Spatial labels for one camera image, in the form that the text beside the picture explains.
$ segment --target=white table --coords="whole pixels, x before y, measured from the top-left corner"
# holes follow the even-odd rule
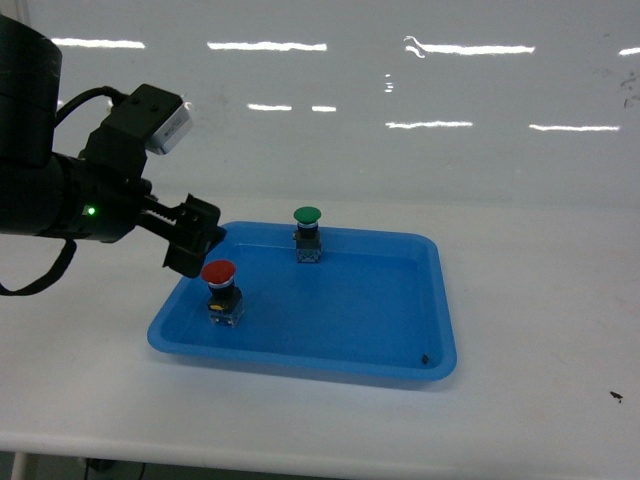
[[[299,204],[211,200],[223,222],[284,223]],[[348,478],[640,471],[640,214],[316,204],[325,225],[438,244],[451,376],[393,382],[156,352],[146,329],[178,276],[140,230],[81,242],[59,284],[2,300],[0,449]],[[55,257],[52,240],[1,240],[7,285]]]

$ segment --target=red button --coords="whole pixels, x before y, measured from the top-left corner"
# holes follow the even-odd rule
[[[215,260],[202,269],[202,279],[207,283],[222,285],[233,278],[236,266],[229,260]]]

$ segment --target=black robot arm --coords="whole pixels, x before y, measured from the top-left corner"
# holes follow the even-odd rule
[[[18,292],[0,285],[0,294],[43,290],[64,272],[75,240],[112,243],[136,225],[169,241],[163,266],[197,276],[224,238],[220,210],[191,195],[166,207],[141,176],[147,151],[165,154],[189,130],[182,99],[150,85],[130,95],[102,87],[56,116],[61,58],[49,40],[0,16],[0,233],[67,241],[49,277]],[[96,95],[111,96],[114,107],[80,155],[52,152],[55,126]]]

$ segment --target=green button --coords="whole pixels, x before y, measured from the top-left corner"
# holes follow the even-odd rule
[[[300,207],[293,212],[293,218],[304,225],[316,223],[320,215],[322,215],[322,213],[320,213],[320,210],[316,207]]]

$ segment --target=black cable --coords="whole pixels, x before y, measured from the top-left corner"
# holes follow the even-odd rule
[[[35,282],[19,290],[8,290],[0,283],[0,295],[7,297],[24,297],[27,295],[35,295],[36,293],[40,293],[45,288],[50,287],[58,280],[60,280],[60,277],[62,277],[65,270],[71,263],[71,259],[73,258],[74,253],[76,253],[76,242],[70,239],[65,240],[64,247],[62,247],[60,255],[47,273],[45,273]]]
[[[144,471],[147,469],[147,464],[143,463],[142,464],[142,470],[140,470],[140,475],[138,476],[138,480],[142,480],[142,478],[144,477]]]
[[[56,127],[60,125],[60,123],[62,123],[62,121],[80,105],[91,100],[92,98],[101,96],[111,98],[111,101],[113,102],[113,105],[115,107],[120,105],[124,101],[124,99],[127,98],[127,95],[125,95],[124,93],[119,92],[113,87],[107,86],[92,88],[91,90],[82,92],[80,95],[77,95],[76,97],[69,100],[60,108],[60,110],[58,110],[58,112],[56,113]]]

